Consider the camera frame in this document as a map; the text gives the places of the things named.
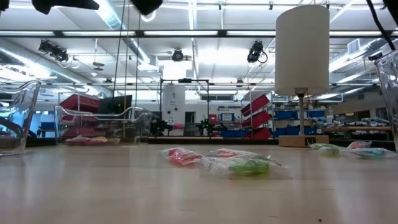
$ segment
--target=wooden block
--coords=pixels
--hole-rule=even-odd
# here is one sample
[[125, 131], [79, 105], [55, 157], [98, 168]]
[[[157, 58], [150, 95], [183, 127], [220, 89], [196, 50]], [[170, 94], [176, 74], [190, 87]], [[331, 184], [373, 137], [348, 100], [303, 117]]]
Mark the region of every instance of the wooden block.
[[329, 136], [279, 136], [279, 146], [309, 147], [314, 143], [329, 143]]

